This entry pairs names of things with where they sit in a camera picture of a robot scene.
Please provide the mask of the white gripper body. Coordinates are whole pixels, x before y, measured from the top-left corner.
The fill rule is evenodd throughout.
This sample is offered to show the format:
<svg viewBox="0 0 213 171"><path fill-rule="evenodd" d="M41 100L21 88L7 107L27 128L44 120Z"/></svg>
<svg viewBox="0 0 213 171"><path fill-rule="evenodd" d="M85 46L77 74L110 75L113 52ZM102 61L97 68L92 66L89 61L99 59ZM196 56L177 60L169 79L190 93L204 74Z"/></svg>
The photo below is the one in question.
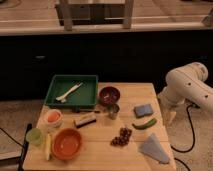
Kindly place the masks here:
<svg viewBox="0 0 213 171"><path fill-rule="evenodd" d="M169 126L176 117L176 107L167 103L165 100L159 100L163 124Z"/></svg>

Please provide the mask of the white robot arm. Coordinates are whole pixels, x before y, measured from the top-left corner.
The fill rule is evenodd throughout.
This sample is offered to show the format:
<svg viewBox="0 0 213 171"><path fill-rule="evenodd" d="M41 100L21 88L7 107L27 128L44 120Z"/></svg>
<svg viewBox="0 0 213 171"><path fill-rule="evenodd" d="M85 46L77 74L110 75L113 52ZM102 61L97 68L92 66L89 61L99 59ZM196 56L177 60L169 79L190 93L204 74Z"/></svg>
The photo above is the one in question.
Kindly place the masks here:
<svg viewBox="0 0 213 171"><path fill-rule="evenodd" d="M157 95L165 126L172 123L176 116L176 107L185 100L213 114L213 88L205 84L207 78L208 69L200 62L172 69L166 74L166 86Z"/></svg>

